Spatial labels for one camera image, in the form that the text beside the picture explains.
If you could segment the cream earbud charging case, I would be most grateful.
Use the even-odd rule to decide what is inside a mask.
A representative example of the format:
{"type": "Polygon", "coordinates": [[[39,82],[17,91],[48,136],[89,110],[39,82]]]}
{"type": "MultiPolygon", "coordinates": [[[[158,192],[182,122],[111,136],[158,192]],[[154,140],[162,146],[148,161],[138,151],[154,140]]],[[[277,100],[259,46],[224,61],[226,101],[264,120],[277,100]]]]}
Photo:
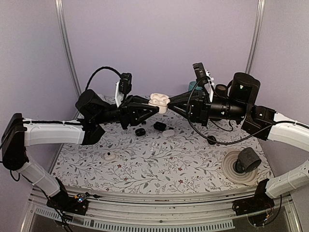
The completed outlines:
{"type": "Polygon", "coordinates": [[[161,102],[154,102],[151,99],[149,99],[149,105],[159,107],[159,114],[165,114],[168,110],[168,104],[170,100],[161,101],[161,102]]]}

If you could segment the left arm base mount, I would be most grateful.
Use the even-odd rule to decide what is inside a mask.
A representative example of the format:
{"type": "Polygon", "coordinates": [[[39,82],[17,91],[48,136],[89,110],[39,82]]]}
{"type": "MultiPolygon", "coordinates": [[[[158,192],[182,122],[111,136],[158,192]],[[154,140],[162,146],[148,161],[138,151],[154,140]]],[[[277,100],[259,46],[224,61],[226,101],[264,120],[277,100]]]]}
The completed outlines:
{"type": "Polygon", "coordinates": [[[82,196],[69,196],[64,185],[57,177],[56,181],[59,184],[60,192],[55,196],[49,196],[46,205],[60,211],[85,216],[88,210],[89,201],[82,196]]]}

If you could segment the cream earbud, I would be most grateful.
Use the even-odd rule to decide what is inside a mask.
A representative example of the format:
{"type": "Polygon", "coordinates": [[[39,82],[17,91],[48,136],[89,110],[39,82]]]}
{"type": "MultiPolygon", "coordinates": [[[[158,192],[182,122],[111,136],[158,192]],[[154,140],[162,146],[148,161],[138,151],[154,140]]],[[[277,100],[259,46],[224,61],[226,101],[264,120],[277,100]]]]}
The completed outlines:
{"type": "Polygon", "coordinates": [[[165,102],[169,99],[169,96],[160,93],[152,93],[150,99],[154,102],[165,102]]]}

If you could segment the white oval earbud case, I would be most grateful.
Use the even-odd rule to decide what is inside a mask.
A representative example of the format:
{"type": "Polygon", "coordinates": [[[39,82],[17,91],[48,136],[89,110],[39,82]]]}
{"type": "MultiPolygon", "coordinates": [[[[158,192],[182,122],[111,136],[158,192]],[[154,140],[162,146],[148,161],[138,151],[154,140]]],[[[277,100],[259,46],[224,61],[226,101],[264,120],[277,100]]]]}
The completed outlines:
{"type": "Polygon", "coordinates": [[[163,137],[171,137],[175,135],[175,131],[174,130],[165,130],[162,132],[162,136],[163,137]]]}

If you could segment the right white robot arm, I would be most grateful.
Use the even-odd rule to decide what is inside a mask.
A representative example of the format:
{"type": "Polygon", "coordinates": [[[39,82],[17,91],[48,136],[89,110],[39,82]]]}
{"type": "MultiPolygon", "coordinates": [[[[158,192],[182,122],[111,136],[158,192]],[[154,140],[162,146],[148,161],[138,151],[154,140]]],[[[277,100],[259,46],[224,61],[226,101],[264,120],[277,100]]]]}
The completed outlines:
{"type": "Polygon", "coordinates": [[[222,142],[202,134],[194,123],[206,126],[211,119],[234,120],[241,124],[248,137],[282,142],[302,150],[309,149],[309,127],[292,120],[273,109],[256,106],[255,101],[260,82],[252,76],[237,72],[233,80],[220,94],[208,73],[197,71],[195,87],[184,94],[170,99],[168,108],[188,120],[192,129],[201,137],[213,144],[222,142]]]}

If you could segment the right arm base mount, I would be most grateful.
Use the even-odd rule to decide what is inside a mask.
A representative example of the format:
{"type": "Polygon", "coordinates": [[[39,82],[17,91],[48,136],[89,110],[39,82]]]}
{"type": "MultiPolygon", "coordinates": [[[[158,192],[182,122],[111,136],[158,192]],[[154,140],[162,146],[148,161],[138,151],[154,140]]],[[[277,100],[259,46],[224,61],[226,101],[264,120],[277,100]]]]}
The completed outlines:
{"type": "Polygon", "coordinates": [[[232,209],[237,216],[270,209],[275,206],[274,200],[266,195],[269,179],[259,182],[252,197],[233,201],[232,209]]]}

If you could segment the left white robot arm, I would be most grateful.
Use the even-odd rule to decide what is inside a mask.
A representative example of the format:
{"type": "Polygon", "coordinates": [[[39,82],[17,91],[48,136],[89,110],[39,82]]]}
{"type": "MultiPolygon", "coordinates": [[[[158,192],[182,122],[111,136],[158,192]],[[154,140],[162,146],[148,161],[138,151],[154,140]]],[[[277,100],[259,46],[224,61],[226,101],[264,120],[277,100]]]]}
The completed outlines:
{"type": "Polygon", "coordinates": [[[159,112],[159,107],[150,105],[143,97],[129,96],[120,104],[109,104],[91,89],[81,94],[75,106],[82,119],[35,121],[15,113],[0,146],[3,166],[37,185],[62,210],[72,205],[70,196],[65,194],[54,176],[27,155],[26,148],[42,144],[94,145],[105,133],[102,124],[115,122],[126,130],[128,126],[136,126],[159,112]]]}

